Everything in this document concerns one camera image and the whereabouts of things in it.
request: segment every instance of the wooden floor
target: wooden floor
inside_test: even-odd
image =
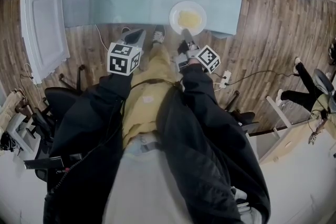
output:
[[[24,64],[28,62],[20,34],[19,12],[19,0],[0,0],[0,80],[7,92],[21,87],[19,75],[25,75]],[[196,40],[200,45],[210,45],[221,55],[222,65],[216,72],[223,74],[230,70],[231,82],[268,69],[291,74],[296,56],[310,72],[315,68],[333,72],[334,68],[328,65],[328,45],[336,36],[335,18],[336,4],[324,0],[243,0],[236,36],[219,40],[205,31]],[[154,27],[142,27],[148,31],[148,46]],[[108,45],[118,39],[122,25],[99,25],[99,28]],[[39,86],[42,95],[45,88],[60,86],[60,73],[75,81],[77,67],[81,64],[87,66],[83,87],[97,83],[107,74],[106,51],[95,26],[69,28],[66,34],[71,58]],[[181,37],[169,29],[165,44],[172,56],[176,55],[179,42]],[[40,97],[36,87],[26,78],[23,78],[23,85],[30,102],[37,106]],[[225,107],[233,92],[238,90],[241,93],[238,108],[242,112],[254,111],[261,123],[260,130],[269,130],[283,125],[266,101],[267,95],[275,99],[279,88],[306,91],[297,77],[262,73],[217,91],[216,96]],[[294,104],[286,104],[283,110],[292,123],[309,117],[307,111]]]

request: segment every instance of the round plate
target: round plate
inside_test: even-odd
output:
[[[175,30],[175,32],[181,35],[182,30],[185,28],[183,26],[180,26],[179,21],[178,21],[178,19],[180,18],[181,11],[197,13],[201,18],[201,23],[198,27],[188,28],[192,36],[196,36],[204,30],[206,26],[206,13],[205,13],[204,8],[202,8],[201,5],[199,5],[196,2],[183,1],[183,2],[177,3],[172,8],[169,14],[169,23],[171,27]]]

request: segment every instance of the black jacket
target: black jacket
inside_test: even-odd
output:
[[[247,193],[266,223],[268,191],[244,132],[218,106],[201,65],[185,68],[183,75],[185,91],[172,87],[168,92],[157,131],[194,223],[242,223],[231,186]],[[102,222],[123,154],[120,110],[131,79],[101,79],[65,115],[51,156],[89,154],[63,178],[49,171],[44,224]]]

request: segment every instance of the electrical outlet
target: electrical outlet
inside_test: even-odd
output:
[[[221,80],[221,84],[219,85],[220,88],[225,89],[226,88],[226,83],[229,83],[231,77],[231,72],[226,70],[224,72],[223,78]]]

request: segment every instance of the yellow food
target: yellow food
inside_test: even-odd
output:
[[[201,17],[194,12],[181,11],[178,24],[185,28],[196,28],[201,24]]]

